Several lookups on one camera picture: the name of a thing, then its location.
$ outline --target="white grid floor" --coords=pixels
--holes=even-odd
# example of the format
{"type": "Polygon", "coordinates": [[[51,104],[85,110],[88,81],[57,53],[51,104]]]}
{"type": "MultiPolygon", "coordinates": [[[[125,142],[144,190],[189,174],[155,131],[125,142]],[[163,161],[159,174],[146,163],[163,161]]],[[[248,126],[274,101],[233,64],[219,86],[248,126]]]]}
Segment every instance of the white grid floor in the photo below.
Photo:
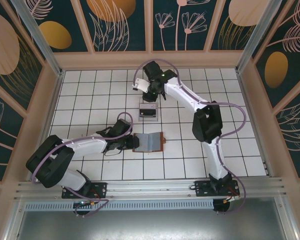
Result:
{"type": "MultiPolygon", "coordinates": [[[[140,91],[132,89],[135,70],[67,71],[52,120],[51,135],[76,139],[113,126],[123,111],[133,116],[133,133],[163,132],[167,139],[163,152],[137,153],[131,150],[87,155],[74,159],[70,168],[91,180],[156,180],[205,178],[207,155],[192,134],[193,115],[167,96],[158,99],[159,121],[140,122],[140,91]]],[[[245,101],[234,69],[180,69],[181,80],[203,99],[242,106],[245,101]]],[[[137,75],[143,77],[142,71],[137,75]]],[[[221,107],[223,133],[233,131],[243,121],[241,112],[221,107]]],[[[222,140],[229,169],[240,177],[266,176],[248,116],[245,127],[222,140]]]]}

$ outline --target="purple cable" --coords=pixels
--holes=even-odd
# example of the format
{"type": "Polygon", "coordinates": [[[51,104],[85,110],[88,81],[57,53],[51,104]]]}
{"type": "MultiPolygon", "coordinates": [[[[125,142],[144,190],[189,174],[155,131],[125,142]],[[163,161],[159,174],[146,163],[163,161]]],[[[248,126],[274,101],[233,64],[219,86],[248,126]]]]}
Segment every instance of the purple cable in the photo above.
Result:
{"type": "Polygon", "coordinates": [[[225,164],[222,162],[222,158],[221,158],[221,156],[220,156],[219,141],[220,141],[222,138],[226,137],[226,136],[229,136],[229,135],[231,135],[231,134],[237,133],[238,131],[240,131],[240,130],[245,126],[245,124],[246,124],[246,122],[247,122],[247,116],[246,116],[245,111],[243,110],[242,107],[240,107],[240,106],[238,106],[238,105],[236,105],[236,104],[234,104],[234,103],[229,103],[229,102],[205,102],[205,101],[200,101],[200,99],[197,99],[197,98],[196,98],[195,96],[193,96],[189,91],[187,91],[187,89],[184,88],[184,86],[183,86],[183,84],[182,84],[182,82],[181,82],[181,80],[180,80],[180,77],[179,77],[179,71],[178,71],[177,67],[176,67],[175,65],[173,65],[171,62],[169,62],[169,61],[167,61],[167,60],[164,60],[164,59],[161,59],[161,58],[153,58],[153,59],[150,59],[150,60],[147,60],[147,61],[143,62],[143,63],[136,69],[136,71],[135,71],[135,73],[134,73],[134,76],[133,76],[133,85],[136,83],[138,71],[139,71],[145,64],[150,63],[150,62],[152,62],[152,61],[161,61],[161,62],[164,62],[164,63],[170,65],[171,67],[173,67],[173,69],[175,69],[175,71],[176,71],[177,79],[178,79],[179,85],[180,85],[181,88],[184,90],[184,92],[185,92],[189,97],[191,97],[193,100],[195,100],[196,102],[198,102],[198,103],[200,103],[200,104],[209,105],[209,106],[213,106],[213,105],[226,105],[226,106],[231,106],[231,107],[235,107],[235,108],[239,109],[239,110],[242,112],[242,114],[243,114],[243,122],[242,122],[241,126],[238,127],[238,129],[236,129],[236,130],[234,130],[234,131],[231,131],[231,132],[222,134],[222,135],[216,140],[216,143],[215,143],[215,144],[217,145],[216,153],[217,153],[217,155],[218,155],[219,162],[220,162],[221,166],[222,166],[226,171],[228,171],[231,175],[233,175],[233,177],[234,177],[235,179],[238,180],[238,182],[241,184],[242,189],[243,189],[243,201],[242,201],[242,204],[241,204],[238,208],[236,208],[235,210],[223,212],[223,214],[231,214],[231,213],[237,212],[239,209],[241,209],[241,208],[244,206],[244,204],[245,204],[245,202],[246,202],[246,198],[247,198],[246,188],[245,188],[243,182],[241,181],[241,179],[240,179],[238,176],[236,176],[232,171],[230,171],[230,170],[225,166],[225,164]]]}
{"type": "MultiPolygon", "coordinates": [[[[77,143],[77,142],[80,142],[80,141],[83,141],[83,140],[97,140],[97,139],[101,139],[101,140],[115,140],[115,139],[119,139],[123,136],[125,136],[127,133],[130,132],[130,130],[132,129],[133,125],[134,125],[134,120],[131,116],[130,113],[128,112],[121,112],[119,113],[117,119],[119,119],[119,117],[122,115],[122,114],[126,114],[130,117],[131,119],[131,124],[130,124],[130,127],[129,129],[121,134],[120,136],[115,136],[115,137],[102,137],[102,136],[97,136],[97,137],[94,137],[94,136],[85,136],[85,137],[81,137],[81,138],[77,138],[77,139],[73,139],[73,140],[70,140],[70,141],[67,141],[67,142],[64,142],[58,146],[56,146],[54,149],[52,149],[50,152],[48,152],[48,154],[42,159],[42,161],[38,164],[38,166],[36,167],[36,169],[34,170],[33,174],[32,174],[32,178],[31,178],[31,181],[33,184],[39,184],[40,182],[36,182],[36,175],[39,171],[39,169],[41,168],[41,166],[45,163],[45,161],[49,158],[49,156],[51,154],[53,154],[56,150],[58,150],[59,148],[62,148],[63,146],[65,145],[68,145],[68,144],[74,144],[74,143],[77,143]]],[[[88,217],[92,214],[95,214],[96,212],[98,212],[101,208],[103,208],[108,202],[109,200],[108,199],[99,199],[99,198],[89,198],[89,197],[86,197],[86,196],[83,196],[83,195],[80,195],[79,193],[75,192],[73,189],[69,188],[69,187],[65,187],[66,189],[68,189],[71,193],[73,193],[74,195],[77,195],[79,198],[82,198],[82,199],[87,199],[89,201],[93,201],[93,202],[96,202],[96,201],[99,201],[99,202],[103,202],[105,201],[104,204],[102,204],[100,207],[98,207],[96,210],[93,210],[91,212],[89,212],[88,214],[86,214],[85,216],[88,217]]]]}

